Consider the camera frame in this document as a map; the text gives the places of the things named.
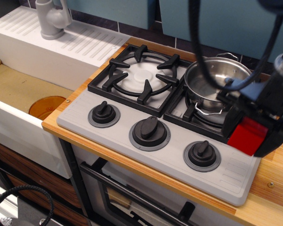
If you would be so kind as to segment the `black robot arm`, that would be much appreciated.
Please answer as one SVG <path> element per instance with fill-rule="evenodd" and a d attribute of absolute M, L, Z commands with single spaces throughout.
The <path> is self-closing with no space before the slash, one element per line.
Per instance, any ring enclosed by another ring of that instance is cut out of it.
<path fill-rule="evenodd" d="M 227 79 L 235 89 L 218 93 L 218 99 L 231 104 L 222 134 L 228 145 L 254 157 L 264 157 L 283 144 L 283 54 L 274 61 L 274 70 L 265 82 Z"/>

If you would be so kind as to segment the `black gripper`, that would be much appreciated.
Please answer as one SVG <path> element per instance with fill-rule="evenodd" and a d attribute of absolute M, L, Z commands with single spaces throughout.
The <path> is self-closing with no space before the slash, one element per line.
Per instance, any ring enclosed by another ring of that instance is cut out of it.
<path fill-rule="evenodd" d="M 264 138 L 254 157 L 265 157 L 283 144 L 283 77 L 251 83 L 237 94 L 221 90 L 217 98 L 232 106 L 222 127 L 225 138 L 244 117 L 249 117 L 255 120 L 256 134 Z"/>

